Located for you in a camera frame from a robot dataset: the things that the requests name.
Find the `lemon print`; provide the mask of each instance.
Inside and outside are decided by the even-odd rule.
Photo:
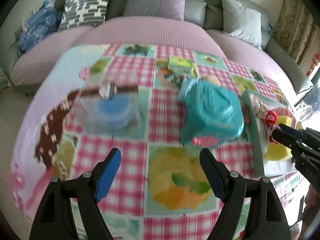
[[[170,210],[195,209],[211,195],[198,158],[188,158],[184,148],[168,147],[149,168],[152,199]]]
[[[70,168],[75,154],[75,146],[69,139],[61,139],[59,150],[53,161],[53,176],[58,176],[61,180],[69,177]]]

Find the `floor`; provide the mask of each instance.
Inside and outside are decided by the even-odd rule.
[[[31,101],[13,88],[0,91],[0,209],[21,240],[29,239],[31,224],[11,201],[9,174],[15,139]]]

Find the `yellow cake print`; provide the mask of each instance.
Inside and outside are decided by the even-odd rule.
[[[182,147],[164,147],[149,167],[152,199],[169,210],[196,209],[212,194],[199,158],[190,158]]]

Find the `pink sofa cover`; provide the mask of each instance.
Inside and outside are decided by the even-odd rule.
[[[219,45],[229,60],[271,78],[279,84],[289,101],[292,102],[295,99],[296,93],[290,79],[267,53],[239,39],[223,35],[220,31],[207,30],[207,33]]]
[[[278,82],[289,100],[296,95],[287,75],[264,51],[219,31],[206,32],[190,22],[159,17],[119,17],[97,28],[84,26],[54,33],[19,58],[10,77],[17,86],[42,83],[68,49],[105,43],[155,44],[226,57]]]

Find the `black clamp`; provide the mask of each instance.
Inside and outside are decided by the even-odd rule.
[[[65,181],[53,177],[38,207],[30,240],[79,240],[70,198],[77,199],[88,238],[112,240],[97,203],[107,196],[120,162],[121,152],[113,148],[92,172]]]
[[[267,177],[245,179],[217,162],[209,149],[200,152],[200,164],[214,195],[225,205],[208,240],[232,240],[245,198],[251,198],[243,240],[290,240],[284,210],[275,188]]]
[[[296,169],[320,194],[320,133],[310,128],[295,130],[284,124],[279,126],[281,130],[272,132],[273,139],[291,149]]]

